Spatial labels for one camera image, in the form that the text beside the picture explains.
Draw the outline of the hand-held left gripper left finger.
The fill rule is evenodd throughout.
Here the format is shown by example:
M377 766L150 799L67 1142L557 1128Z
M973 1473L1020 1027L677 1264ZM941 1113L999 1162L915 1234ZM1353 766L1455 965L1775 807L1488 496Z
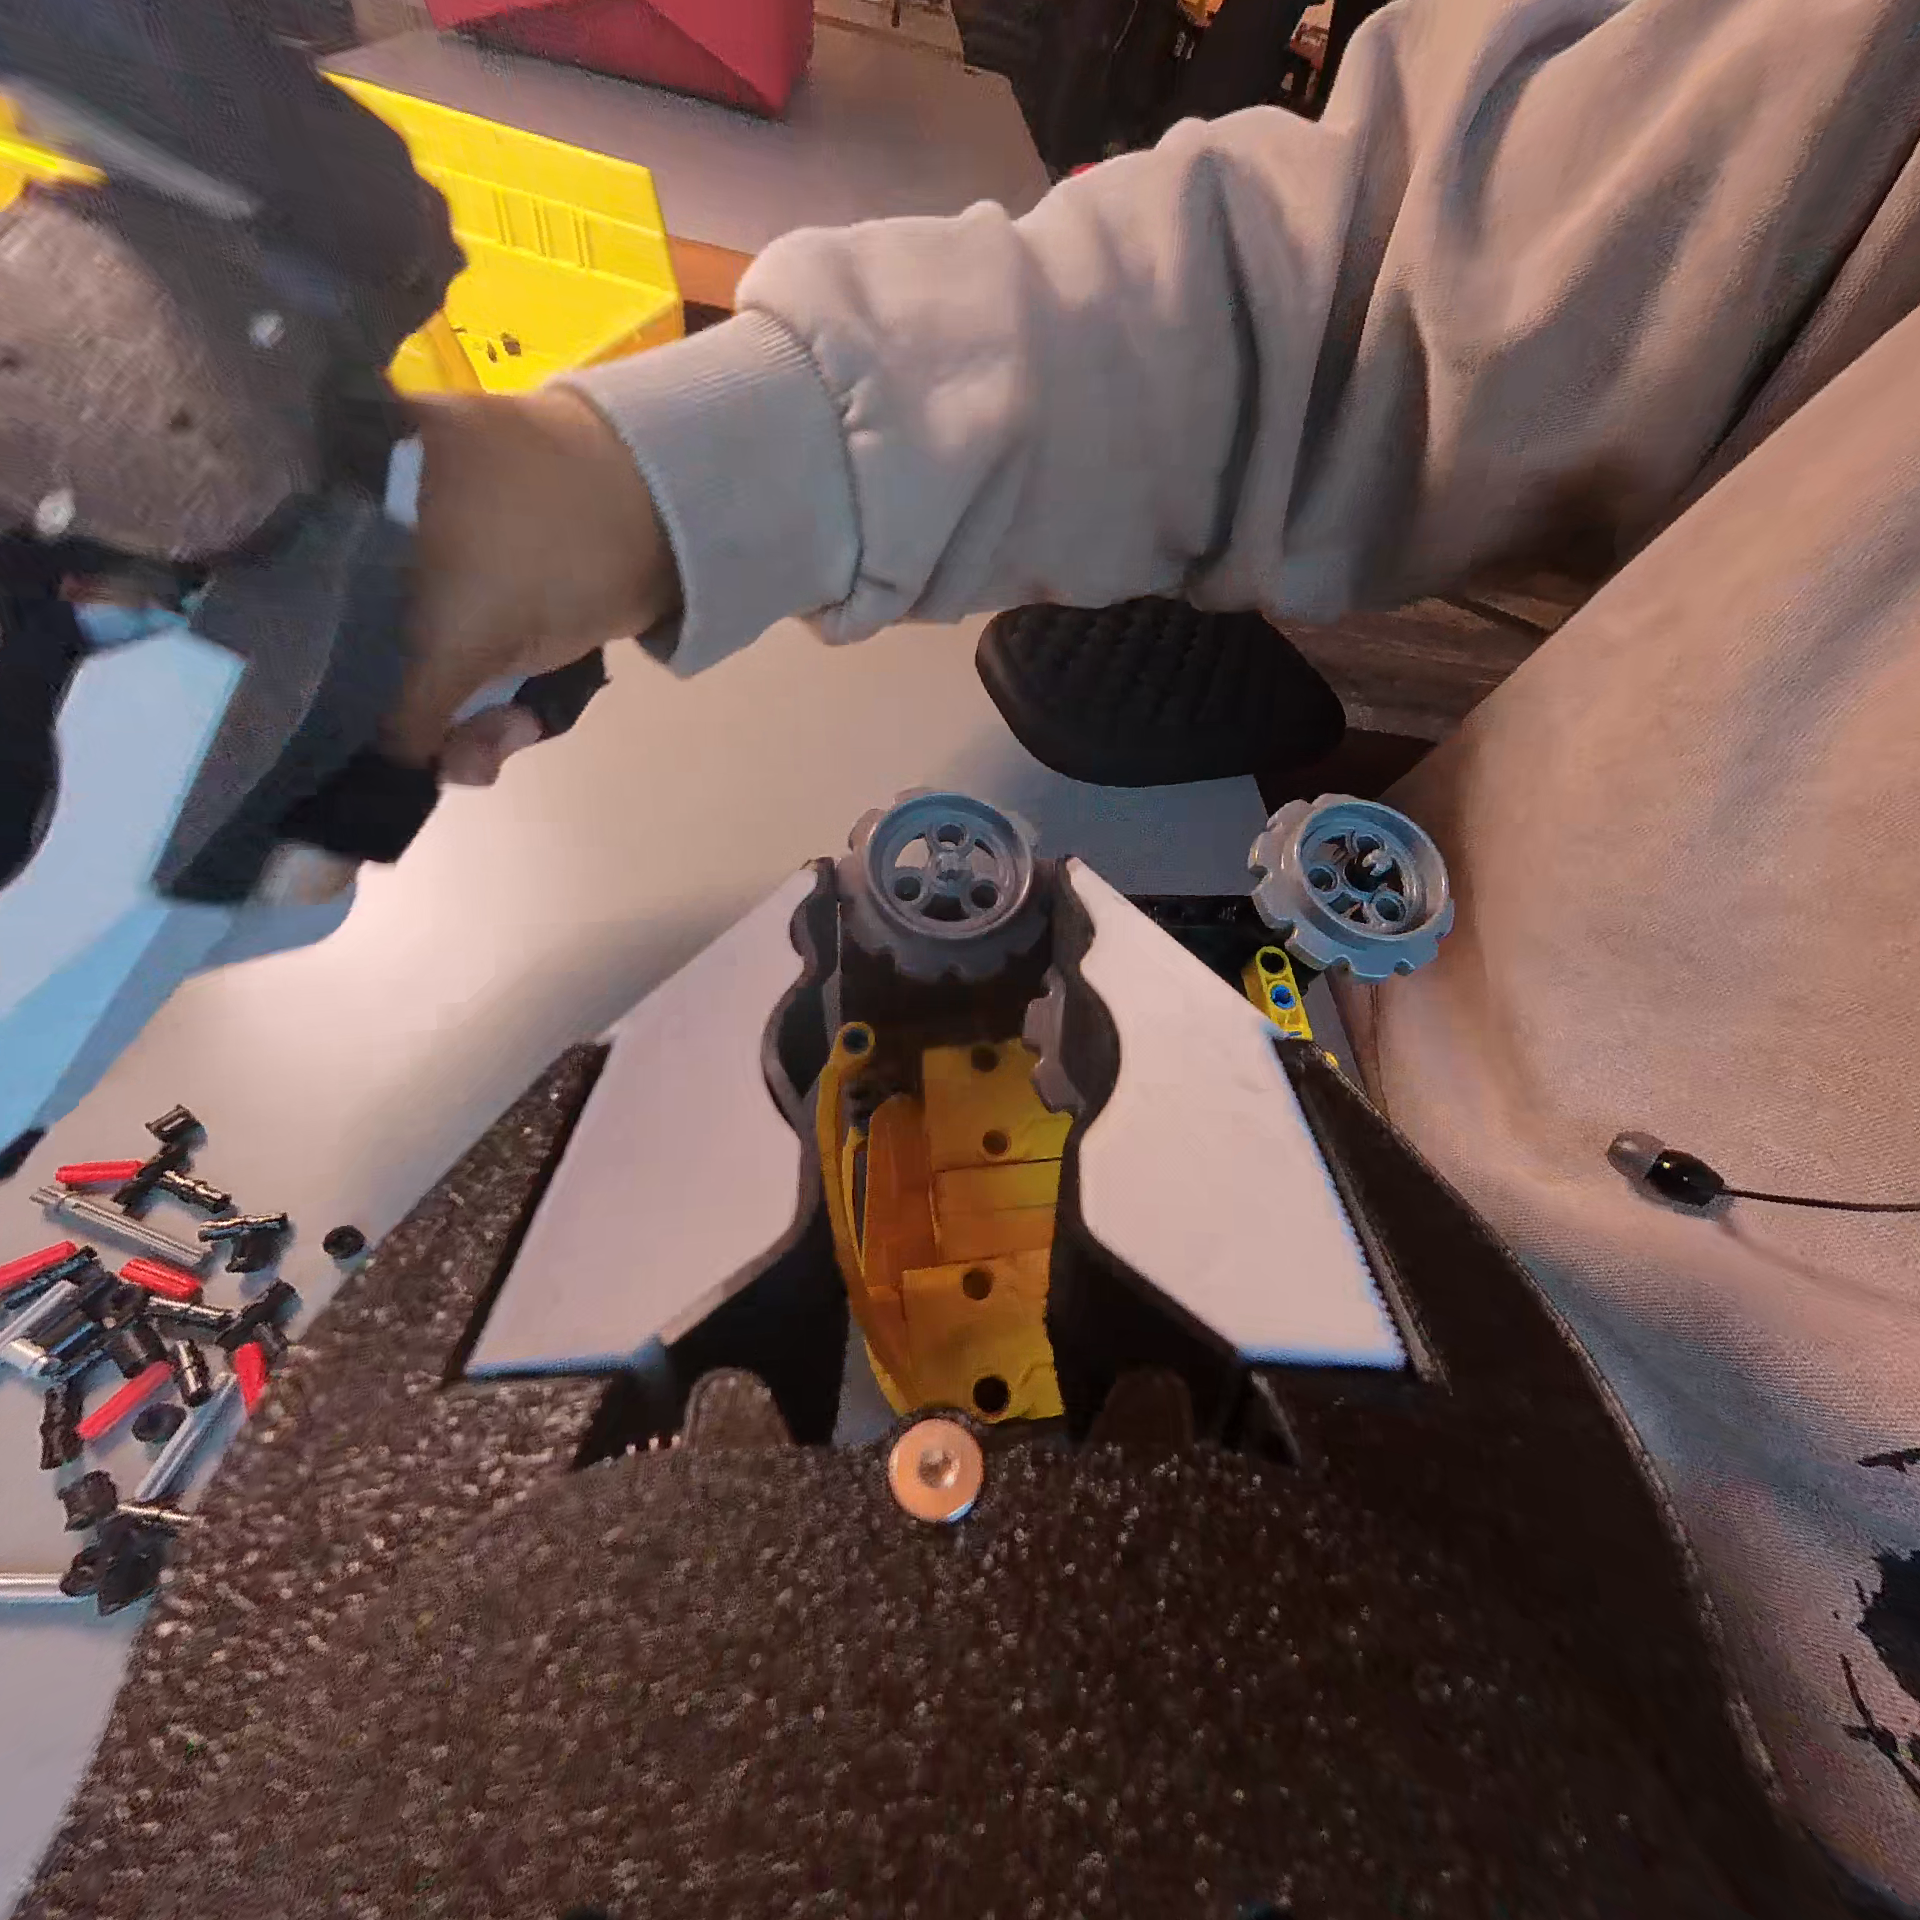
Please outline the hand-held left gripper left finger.
M663 1359L801 1249L836 958L828 861L781 878L609 1029L462 1359L473 1383Z

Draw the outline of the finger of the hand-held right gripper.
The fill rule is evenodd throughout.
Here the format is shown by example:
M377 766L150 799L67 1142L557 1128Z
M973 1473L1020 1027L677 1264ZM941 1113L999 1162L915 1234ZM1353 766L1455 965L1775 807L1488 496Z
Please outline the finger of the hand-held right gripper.
M243 663L173 613L109 646L51 563L2 558L2 1153L97 1087L232 931L158 869Z

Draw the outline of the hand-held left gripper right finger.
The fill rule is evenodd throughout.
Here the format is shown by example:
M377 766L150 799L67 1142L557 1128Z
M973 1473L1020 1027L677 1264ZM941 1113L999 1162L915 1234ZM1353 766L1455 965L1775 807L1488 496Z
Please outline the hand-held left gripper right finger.
M1282 1031L1088 861L1055 903L1046 1100L1091 1241L1241 1362L1405 1371Z

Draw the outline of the yellow toy brick vehicle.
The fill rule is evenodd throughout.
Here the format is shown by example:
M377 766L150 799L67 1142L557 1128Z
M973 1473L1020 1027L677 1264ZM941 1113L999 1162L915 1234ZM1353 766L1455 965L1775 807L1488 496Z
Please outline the yellow toy brick vehicle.
M1334 1100L1356 1087L1313 1029L1308 987L1344 974L1297 966L1249 895L1126 898L1282 1031L1282 1073L1411 1362L1405 1371L1241 1362L1091 1241L1079 1216L1080 1128L1046 1100L1063 861L1046 859L1042 946L989 983L899 976L841 940L836 904L827 992L836 1027L814 1116L836 1264L891 1407L945 1405L985 1425L1063 1422L1088 1435L1117 1411L1126 1380L1166 1374L1190 1401L1192 1432L1286 1454L1282 1374L1443 1380L1383 1198L1364 1198L1356 1153L1334 1142Z

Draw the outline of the grey toy wheel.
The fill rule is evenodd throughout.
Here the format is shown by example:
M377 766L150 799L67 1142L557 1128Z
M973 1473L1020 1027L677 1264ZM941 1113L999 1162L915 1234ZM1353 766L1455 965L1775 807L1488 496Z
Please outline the grey toy wheel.
M836 861L841 940L919 983L989 983L1036 953L1051 890L1039 829L961 792L865 809Z
M1308 974L1379 987L1436 959L1452 884L1436 843L1408 815L1327 795L1282 804L1247 857L1261 926Z

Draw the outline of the person's right forearm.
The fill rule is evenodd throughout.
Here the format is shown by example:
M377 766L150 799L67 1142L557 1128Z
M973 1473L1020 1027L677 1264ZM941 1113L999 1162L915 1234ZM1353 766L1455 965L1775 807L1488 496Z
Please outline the person's right forearm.
M1914 297L1914 159L1917 3L1392 3L1313 126L786 233L727 325L569 386L683 675L781 617L1332 617L1645 544Z

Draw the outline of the person's right hand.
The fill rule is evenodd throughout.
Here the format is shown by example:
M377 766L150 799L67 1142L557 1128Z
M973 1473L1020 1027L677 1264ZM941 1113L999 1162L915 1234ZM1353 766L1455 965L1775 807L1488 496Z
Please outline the person's right hand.
M508 724L460 730L458 713L649 637L683 611L679 566L634 452L579 388L423 396L415 430L410 652L381 750L482 785Z

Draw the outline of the yellow plastic bin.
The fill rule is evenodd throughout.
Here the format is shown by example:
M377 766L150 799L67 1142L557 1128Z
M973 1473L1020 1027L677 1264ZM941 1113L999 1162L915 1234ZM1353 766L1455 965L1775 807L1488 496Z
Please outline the yellow plastic bin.
M649 171L482 115L333 75L407 146L467 264L388 367L400 396L523 396L683 341Z

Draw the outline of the beige printed sweatshirt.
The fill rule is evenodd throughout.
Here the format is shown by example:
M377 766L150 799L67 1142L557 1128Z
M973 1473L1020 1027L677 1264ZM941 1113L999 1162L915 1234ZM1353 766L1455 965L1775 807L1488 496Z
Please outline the beige printed sweatshirt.
M1382 1111L1592 1352L1715 1592L1784 1792L1917 1918L1917 316L1552 637L1402 807L1432 966L1350 989Z

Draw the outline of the black textured pad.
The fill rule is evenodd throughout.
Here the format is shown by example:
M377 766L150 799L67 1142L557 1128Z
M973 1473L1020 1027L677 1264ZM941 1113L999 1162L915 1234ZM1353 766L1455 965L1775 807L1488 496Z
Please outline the black textured pad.
M1261 611L1179 599L999 611L975 680L1042 767L1105 787L1313 767L1350 732L1334 688Z

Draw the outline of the pile of small brick pins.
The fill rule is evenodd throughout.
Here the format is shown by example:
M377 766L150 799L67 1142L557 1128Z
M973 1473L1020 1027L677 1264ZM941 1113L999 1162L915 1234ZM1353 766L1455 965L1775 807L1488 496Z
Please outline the pile of small brick pins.
M55 1504L55 1571L2 1571L2 1615L126 1615L195 1524L195 1488L274 1386L300 1290L287 1212L249 1212L173 1105L125 1160L31 1190L45 1246L2 1262L2 1386L35 1401L29 1487Z

